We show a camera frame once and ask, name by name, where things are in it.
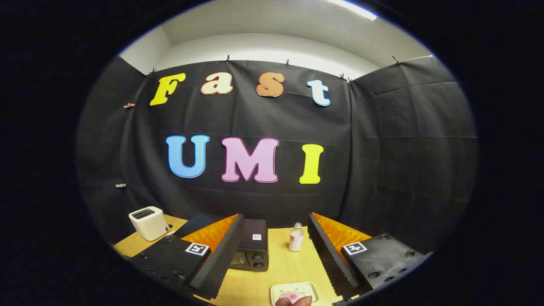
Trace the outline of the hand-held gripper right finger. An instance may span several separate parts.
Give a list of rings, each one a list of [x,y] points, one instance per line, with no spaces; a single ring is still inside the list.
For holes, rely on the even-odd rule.
[[[387,285],[427,257],[387,233],[371,237],[314,212],[308,220],[309,238],[334,292],[345,300]]]

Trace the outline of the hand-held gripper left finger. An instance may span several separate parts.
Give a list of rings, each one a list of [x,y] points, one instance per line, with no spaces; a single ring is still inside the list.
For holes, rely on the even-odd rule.
[[[218,296],[243,234],[243,214],[200,214],[128,261],[179,294],[210,300]]]

